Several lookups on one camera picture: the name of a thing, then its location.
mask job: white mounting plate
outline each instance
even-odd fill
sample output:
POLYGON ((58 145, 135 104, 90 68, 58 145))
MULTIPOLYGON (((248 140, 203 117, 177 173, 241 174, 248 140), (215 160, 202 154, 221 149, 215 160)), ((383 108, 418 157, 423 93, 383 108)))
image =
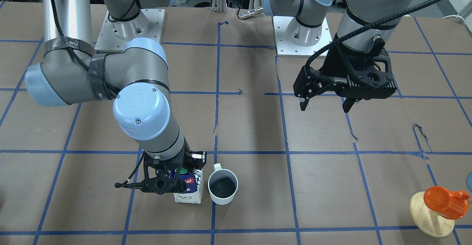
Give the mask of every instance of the white mounting plate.
MULTIPOLYGON (((314 54, 314 52, 320 50, 322 47, 326 46, 332 41, 331 33, 329 32, 329 27, 327 26, 327 21, 325 18, 322 24, 322 35, 320 37, 320 40, 318 40, 317 44, 309 47, 296 45, 288 39, 287 34, 285 33, 288 23, 290 23, 292 19, 293 17, 273 17, 277 56, 310 57, 312 54, 314 54)), ((320 57, 324 58, 326 57, 326 54, 327 51, 322 53, 320 57)))
MULTIPOLYGON (((162 35, 162 25, 164 24, 164 9, 146 9, 141 10, 150 21, 148 32, 136 35, 138 37, 147 37, 160 43, 162 35)), ((122 40, 115 35, 113 23, 108 21, 108 11, 105 14, 100 34, 98 35, 95 50, 97 52, 123 52, 128 41, 122 40)))

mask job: milk carton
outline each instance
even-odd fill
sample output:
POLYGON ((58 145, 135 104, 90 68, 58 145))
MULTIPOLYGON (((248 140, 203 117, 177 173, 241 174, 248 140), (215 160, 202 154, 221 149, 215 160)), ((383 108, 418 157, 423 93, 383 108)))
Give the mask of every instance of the milk carton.
POLYGON ((201 203, 203 192, 203 173, 200 169, 195 169, 194 173, 182 168, 178 177, 187 183, 187 191, 183 193, 174 193, 176 203, 201 203))

